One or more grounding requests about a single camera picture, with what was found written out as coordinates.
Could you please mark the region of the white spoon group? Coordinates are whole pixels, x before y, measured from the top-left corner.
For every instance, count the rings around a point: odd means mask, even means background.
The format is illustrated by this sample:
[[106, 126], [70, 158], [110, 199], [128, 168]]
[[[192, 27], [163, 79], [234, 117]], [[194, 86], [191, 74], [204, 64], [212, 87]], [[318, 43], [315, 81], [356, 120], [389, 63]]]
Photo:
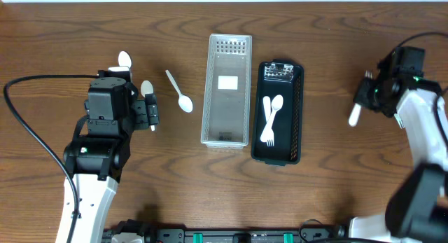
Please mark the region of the white spoon group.
[[282, 95], [275, 96], [274, 99], [271, 101], [272, 112], [260, 136], [260, 140], [262, 142], [265, 142], [268, 147], [274, 146], [274, 131], [272, 129], [272, 126], [274, 123], [275, 115], [277, 111], [279, 111], [282, 108], [283, 103], [284, 99]]

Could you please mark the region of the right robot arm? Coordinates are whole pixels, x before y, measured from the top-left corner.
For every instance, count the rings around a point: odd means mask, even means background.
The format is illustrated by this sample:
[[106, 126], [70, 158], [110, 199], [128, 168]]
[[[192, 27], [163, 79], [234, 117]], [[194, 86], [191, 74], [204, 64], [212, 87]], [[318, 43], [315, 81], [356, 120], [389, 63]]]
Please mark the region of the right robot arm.
[[442, 88], [424, 78], [425, 50], [399, 46], [365, 73], [353, 99], [348, 123], [362, 109], [395, 118], [407, 134], [413, 172], [380, 215], [350, 220], [349, 239], [379, 242], [446, 242], [447, 209], [437, 204], [447, 194], [447, 117]]

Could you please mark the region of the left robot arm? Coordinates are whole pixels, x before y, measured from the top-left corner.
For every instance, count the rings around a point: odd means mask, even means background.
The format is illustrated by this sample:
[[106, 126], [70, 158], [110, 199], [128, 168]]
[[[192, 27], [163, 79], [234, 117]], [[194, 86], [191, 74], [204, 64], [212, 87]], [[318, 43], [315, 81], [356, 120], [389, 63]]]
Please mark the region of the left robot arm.
[[64, 149], [69, 176], [57, 242], [100, 242], [106, 218], [130, 157], [136, 130], [159, 123], [157, 98], [150, 81], [140, 88], [128, 78], [103, 77], [91, 82], [86, 114]]

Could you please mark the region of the white fork group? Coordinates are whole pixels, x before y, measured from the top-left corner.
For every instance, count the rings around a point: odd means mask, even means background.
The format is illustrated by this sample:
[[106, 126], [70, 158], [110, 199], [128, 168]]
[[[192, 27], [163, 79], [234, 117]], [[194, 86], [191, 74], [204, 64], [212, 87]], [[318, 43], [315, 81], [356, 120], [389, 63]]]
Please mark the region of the white fork group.
[[[365, 77], [366, 78], [372, 78], [372, 72], [371, 71], [366, 71], [365, 72]], [[360, 104], [357, 104], [357, 103], [353, 104], [353, 108], [352, 108], [352, 111], [351, 111], [351, 114], [350, 114], [349, 120], [348, 120], [348, 124], [351, 127], [355, 127], [357, 125], [358, 120], [360, 118], [360, 114], [361, 114], [361, 107], [362, 106]]]
[[[270, 115], [271, 115], [271, 99], [268, 96], [264, 96], [262, 99], [262, 102], [263, 102], [265, 120], [266, 120], [266, 123], [268, 124]], [[265, 142], [268, 147], [273, 147], [274, 146], [274, 133], [272, 131], [272, 128], [268, 128], [267, 131], [265, 131], [267, 124], [265, 125], [265, 128], [264, 128], [265, 134], [262, 134], [260, 136], [260, 140], [262, 142]]]

